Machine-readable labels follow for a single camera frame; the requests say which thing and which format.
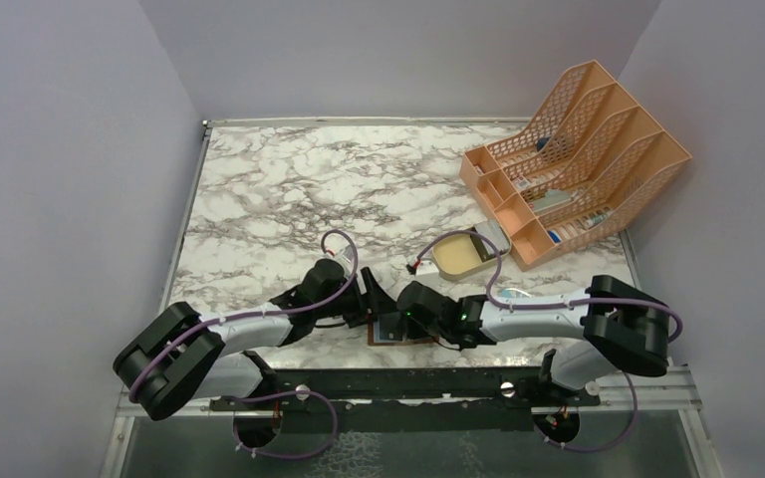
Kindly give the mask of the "brown leather card holder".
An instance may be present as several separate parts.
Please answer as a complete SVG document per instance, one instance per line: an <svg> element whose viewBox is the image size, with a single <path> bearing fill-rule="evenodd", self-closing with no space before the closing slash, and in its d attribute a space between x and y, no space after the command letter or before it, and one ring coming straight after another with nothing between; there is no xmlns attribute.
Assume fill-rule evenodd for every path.
<svg viewBox="0 0 765 478"><path fill-rule="evenodd" d="M368 345L371 347L415 346L433 342L433 337L428 333L404 326L394 316L381 317L368 325Z"/></svg>

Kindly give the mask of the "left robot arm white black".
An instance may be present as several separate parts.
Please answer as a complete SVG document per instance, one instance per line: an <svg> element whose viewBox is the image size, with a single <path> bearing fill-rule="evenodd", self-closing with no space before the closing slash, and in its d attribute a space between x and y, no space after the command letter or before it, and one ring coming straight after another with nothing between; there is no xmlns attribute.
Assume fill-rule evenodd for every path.
<svg viewBox="0 0 765 478"><path fill-rule="evenodd" d="M113 371L154 421L193 398L236 395L257 409L276 387L256 349L294 344L322 319L353 328L396 312L369 268L348 276L337 261L320 259L298 285L252 309L205 318L185 301L171 304L119 352Z"/></svg>

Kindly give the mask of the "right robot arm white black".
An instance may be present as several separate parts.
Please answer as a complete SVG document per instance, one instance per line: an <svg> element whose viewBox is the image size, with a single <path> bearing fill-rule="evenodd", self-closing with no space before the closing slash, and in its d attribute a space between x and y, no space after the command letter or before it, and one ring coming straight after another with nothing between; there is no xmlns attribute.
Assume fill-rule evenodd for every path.
<svg viewBox="0 0 765 478"><path fill-rule="evenodd" d="M668 347L683 331L682 319L667 304L610 275L557 296L457 300L413 281L395 306L401 320L461 350L518 339L572 340L545 355L535 378L537 396L550 405L616 371L665 375Z"/></svg>

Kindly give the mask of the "stack of credit cards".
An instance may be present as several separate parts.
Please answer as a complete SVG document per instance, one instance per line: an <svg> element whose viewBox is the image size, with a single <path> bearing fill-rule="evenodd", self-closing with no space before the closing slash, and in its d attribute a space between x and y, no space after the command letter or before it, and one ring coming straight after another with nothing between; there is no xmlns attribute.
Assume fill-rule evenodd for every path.
<svg viewBox="0 0 765 478"><path fill-rule="evenodd" d="M474 248L482 262L488 262L508 253L510 241L501 225L494 220L477 223L472 230L480 238L474 238Z"/></svg>

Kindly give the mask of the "beige oval tray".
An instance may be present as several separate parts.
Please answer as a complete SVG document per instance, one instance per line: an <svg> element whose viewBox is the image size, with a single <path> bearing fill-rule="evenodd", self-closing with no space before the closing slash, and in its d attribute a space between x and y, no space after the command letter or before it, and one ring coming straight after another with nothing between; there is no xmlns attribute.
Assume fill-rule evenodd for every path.
<svg viewBox="0 0 765 478"><path fill-rule="evenodd" d="M457 282L478 272L496 267L497 257L482 262L474 248L472 234L454 234L435 243L430 251L440 277Z"/></svg>

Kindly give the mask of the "orange plastic file organizer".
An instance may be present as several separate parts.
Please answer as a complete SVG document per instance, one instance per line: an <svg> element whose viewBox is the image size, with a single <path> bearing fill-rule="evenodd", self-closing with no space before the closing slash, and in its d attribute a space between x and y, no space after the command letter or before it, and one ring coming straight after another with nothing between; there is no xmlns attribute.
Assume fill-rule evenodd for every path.
<svg viewBox="0 0 765 478"><path fill-rule="evenodd" d="M524 129L460 176L527 271L626 229L690 153L599 62L566 70Z"/></svg>

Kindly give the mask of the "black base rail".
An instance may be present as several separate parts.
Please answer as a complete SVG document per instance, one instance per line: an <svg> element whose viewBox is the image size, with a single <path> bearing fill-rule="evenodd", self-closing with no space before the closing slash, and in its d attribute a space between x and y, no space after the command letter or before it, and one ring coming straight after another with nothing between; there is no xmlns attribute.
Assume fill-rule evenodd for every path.
<svg viewBox="0 0 765 478"><path fill-rule="evenodd" d="M600 404L585 390L565 392L536 366L278 369L249 398L213 398L243 437L265 444L278 433L530 432L550 412Z"/></svg>

